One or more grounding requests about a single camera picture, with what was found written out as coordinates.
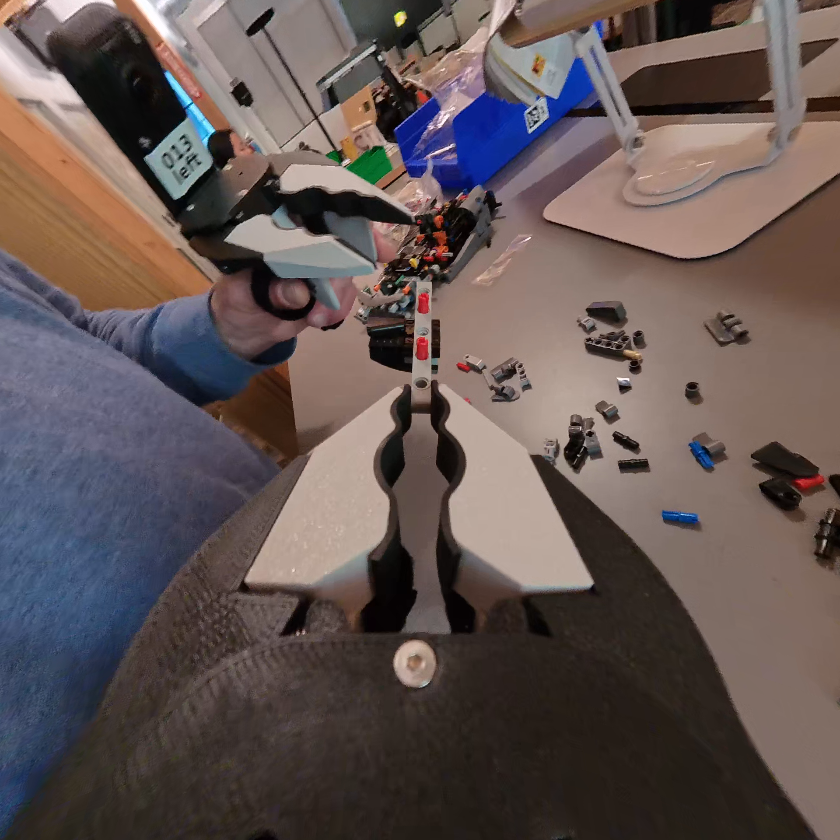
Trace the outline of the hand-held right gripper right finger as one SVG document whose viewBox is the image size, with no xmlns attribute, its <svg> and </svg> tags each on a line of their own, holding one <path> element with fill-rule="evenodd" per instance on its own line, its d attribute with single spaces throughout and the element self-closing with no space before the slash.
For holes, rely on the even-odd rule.
<svg viewBox="0 0 840 840">
<path fill-rule="evenodd" d="M 591 573 L 533 459 L 446 385 L 434 383 L 436 468 L 447 482 L 437 577 L 452 631 L 499 602 L 588 592 Z"/>
</svg>

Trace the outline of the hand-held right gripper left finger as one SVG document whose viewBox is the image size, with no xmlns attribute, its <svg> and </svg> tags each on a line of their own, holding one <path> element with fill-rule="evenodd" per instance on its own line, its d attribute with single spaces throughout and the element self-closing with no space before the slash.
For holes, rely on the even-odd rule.
<svg viewBox="0 0 840 840">
<path fill-rule="evenodd" d="M 365 631 L 403 627 L 413 559 L 394 485 L 411 423 L 405 385 L 311 451 L 245 575 L 247 590 L 333 602 Z"/>
</svg>

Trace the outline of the small grey black brick assembly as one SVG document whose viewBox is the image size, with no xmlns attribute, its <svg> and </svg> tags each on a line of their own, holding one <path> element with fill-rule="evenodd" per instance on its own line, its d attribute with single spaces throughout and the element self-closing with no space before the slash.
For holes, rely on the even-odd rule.
<svg viewBox="0 0 840 840">
<path fill-rule="evenodd" d="M 372 362 L 409 373 L 414 357 L 414 318 L 404 315 L 370 316 L 366 323 Z"/>
</svg>

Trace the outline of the long light grey lego beam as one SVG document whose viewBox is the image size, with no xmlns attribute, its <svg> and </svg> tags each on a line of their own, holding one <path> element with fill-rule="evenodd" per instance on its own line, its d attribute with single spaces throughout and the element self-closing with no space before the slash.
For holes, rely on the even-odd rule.
<svg viewBox="0 0 840 840">
<path fill-rule="evenodd" d="M 427 272 L 416 279 L 414 283 L 415 292 L 415 308 L 417 293 L 421 290 L 430 290 L 431 308 L 430 314 L 426 316 L 418 316 L 414 312 L 414 342 L 419 337 L 427 337 L 430 342 L 430 356 L 426 362 L 416 360 L 413 357 L 413 368 L 411 370 L 411 410 L 412 414 L 428 414 L 431 412 L 432 405 L 432 381 L 435 377 L 435 361 L 438 358 L 438 351 L 435 350 L 435 320 L 433 319 L 432 305 L 433 305 L 433 290 L 434 290 L 434 274 Z"/>
</svg>

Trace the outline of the cluster of dark lego connectors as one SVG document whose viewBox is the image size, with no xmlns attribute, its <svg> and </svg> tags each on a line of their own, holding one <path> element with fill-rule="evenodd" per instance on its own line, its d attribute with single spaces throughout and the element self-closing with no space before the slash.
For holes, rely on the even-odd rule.
<svg viewBox="0 0 840 840">
<path fill-rule="evenodd" d="M 641 448 L 638 441 L 617 431 L 612 432 L 612 439 L 620 448 L 633 454 L 633 457 L 622 458 L 617 462 L 621 472 L 636 473 L 650 470 L 649 460 L 639 455 Z M 579 414 L 570 415 L 568 440 L 563 448 L 563 459 L 566 464 L 574 473 L 579 473 L 588 460 L 598 459 L 602 455 L 600 439 L 594 429 L 594 419 Z"/>
</svg>

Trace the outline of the partly built lego model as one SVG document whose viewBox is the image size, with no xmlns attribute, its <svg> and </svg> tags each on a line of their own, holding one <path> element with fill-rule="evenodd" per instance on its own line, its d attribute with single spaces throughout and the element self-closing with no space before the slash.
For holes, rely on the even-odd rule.
<svg viewBox="0 0 840 840">
<path fill-rule="evenodd" d="M 407 315 L 413 309 L 417 282 L 454 280 L 482 248 L 490 247 L 500 207 L 495 193 L 478 185 L 416 216 L 379 279 L 359 292 L 355 317 L 367 322 L 372 311 Z"/>
</svg>

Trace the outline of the cluster of grey lego connectors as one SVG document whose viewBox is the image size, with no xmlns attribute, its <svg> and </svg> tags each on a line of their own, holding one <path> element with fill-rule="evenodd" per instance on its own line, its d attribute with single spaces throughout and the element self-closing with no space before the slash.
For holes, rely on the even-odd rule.
<svg viewBox="0 0 840 840">
<path fill-rule="evenodd" d="M 519 358 L 512 356 L 492 368 L 483 370 L 482 375 L 493 403 L 513 403 L 522 394 L 532 390 L 527 369 Z"/>
</svg>

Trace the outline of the dark grey angled lego beam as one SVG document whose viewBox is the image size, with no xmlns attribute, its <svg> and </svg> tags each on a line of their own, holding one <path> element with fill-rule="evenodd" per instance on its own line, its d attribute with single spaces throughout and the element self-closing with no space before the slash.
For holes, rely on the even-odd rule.
<svg viewBox="0 0 840 840">
<path fill-rule="evenodd" d="M 609 356 L 611 358 L 623 359 L 622 351 L 624 349 L 636 350 L 632 336 L 626 334 L 625 331 L 602 333 L 596 336 L 588 335 L 584 338 L 584 346 L 587 351 Z"/>
</svg>

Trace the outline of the grey double lego connector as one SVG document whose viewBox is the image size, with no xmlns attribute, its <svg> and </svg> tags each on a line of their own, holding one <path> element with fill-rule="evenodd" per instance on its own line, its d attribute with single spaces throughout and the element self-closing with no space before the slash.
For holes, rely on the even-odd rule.
<svg viewBox="0 0 840 840">
<path fill-rule="evenodd" d="M 749 330 L 740 317 L 729 309 L 719 310 L 703 322 L 711 337 L 721 347 L 734 343 L 744 344 L 750 340 Z"/>
</svg>

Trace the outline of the green storage bin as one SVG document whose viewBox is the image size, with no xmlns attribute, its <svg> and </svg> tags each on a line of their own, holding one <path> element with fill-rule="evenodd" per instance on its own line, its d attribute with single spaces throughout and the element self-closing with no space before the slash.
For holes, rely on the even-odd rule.
<svg viewBox="0 0 840 840">
<path fill-rule="evenodd" d="M 374 146 L 353 161 L 344 162 L 343 168 L 381 188 L 394 183 L 406 171 L 402 154 L 394 143 Z"/>
</svg>

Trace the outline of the black floor lamp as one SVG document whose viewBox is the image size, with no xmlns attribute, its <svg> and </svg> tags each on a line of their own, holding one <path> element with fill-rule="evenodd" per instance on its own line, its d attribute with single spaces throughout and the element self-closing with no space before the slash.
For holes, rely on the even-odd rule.
<svg viewBox="0 0 840 840">
<path fill-rule="evenodd" d="M 259 16 L 257 16 L 251 24 L 249 24 L 245 30 L 245 33 L 249 39 L 256 38 L 260 33 L 263 34 L 265 41 L 269 45 L 270 49 L 272 50 L 273 54 L 276 56 L 277 61 L 280 63 L 283 70 L 288 75 L 292 85 L 297 90 L 297 94 L 302 102 L 305 104 L 306 108 L 309 111 L 311 116 L 311 121 L 315 122 L 321 130 L 324 138 L 326 139 L 330 149 L 333 152 L 338 152 L 338 147 L 335 145 L 333 140 L 331 139 L 329 132 L 325 128 L 324 124 L 322 123 L 319 114 L 316 112 L 315 108 L 312 106 L 312 103 L 308 99 L 306 92 L 304 91 L 303 87 L 301 86 L 299 80 L 295 76 L 294 72 L 292 71 L 291 67 L 288 65 L 285 57 L 281 54 L 279 47 L 277 46 L 276 41 L 272 38 L 270 32 L 268 31 L 268 26 L 275 16 L 275 8 L 268 7 L 265 9 Z"/>
</svg>

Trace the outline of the blue storage bin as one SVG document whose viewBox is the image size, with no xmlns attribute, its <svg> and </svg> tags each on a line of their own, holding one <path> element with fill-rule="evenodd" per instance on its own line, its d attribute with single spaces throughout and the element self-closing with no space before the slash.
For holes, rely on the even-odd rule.
<svg viewBox="0 0 840 840">
<path fill-rule="evenodd" d="M 533 141 L 592 93 L 581 59 L 575 59 L 556 99 L 533 106 L 500 101 L 482 93 L 454 116 L 444 131 L 443 152 L 434 153 L 433 175 L 445 192 L 487 185 Z"/>
</svg>

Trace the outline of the small clear plastic bag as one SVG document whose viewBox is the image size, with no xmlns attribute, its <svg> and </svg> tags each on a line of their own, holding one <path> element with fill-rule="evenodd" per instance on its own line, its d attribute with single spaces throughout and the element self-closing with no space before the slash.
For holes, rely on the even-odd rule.
<svg viewBox="0 0 840 840">
<path fill-rule="evenodd" d="M 530 234 L 517 235 L 489 267 L 471 281 L 472 285 L 483 288 L 492 287 L 505 274 L 515 256 L 523 251 L 531 241 L 532 236 Z"/>
</svg>

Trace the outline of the person's blue clothing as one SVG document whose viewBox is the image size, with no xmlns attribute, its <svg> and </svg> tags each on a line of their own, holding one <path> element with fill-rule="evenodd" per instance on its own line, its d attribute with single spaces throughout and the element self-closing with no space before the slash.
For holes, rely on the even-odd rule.
<svg viewBox="0 0 840 840">
<path fill-rule="evenodd" d="M 2 252 L 2 838 L 173 576 L 278 472 L 80 309 Z"/>
</svg>

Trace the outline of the white device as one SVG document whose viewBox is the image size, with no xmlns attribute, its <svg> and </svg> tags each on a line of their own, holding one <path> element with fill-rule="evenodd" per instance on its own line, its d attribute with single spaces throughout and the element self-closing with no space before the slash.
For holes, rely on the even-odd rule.
<svg viewBox="0 0 840 840">
<path fill-rule="evenodd" d="M 665 158 L 649 152 L 644 132 L 632 114 L 600 36 L 592 26 L 570 31 L 600 103 L 619 139 L 633 176 L 624 199 L 640 207 L 661 206 L 696 195 L 720 179 L 771 165 L 793 143 L 806 114 L 800 72 L 801 39 L 794 1 L 763 2 L 766 56 L 773 92 L 774 124 L 746 140 L 689 150 Z"/>
</svg>

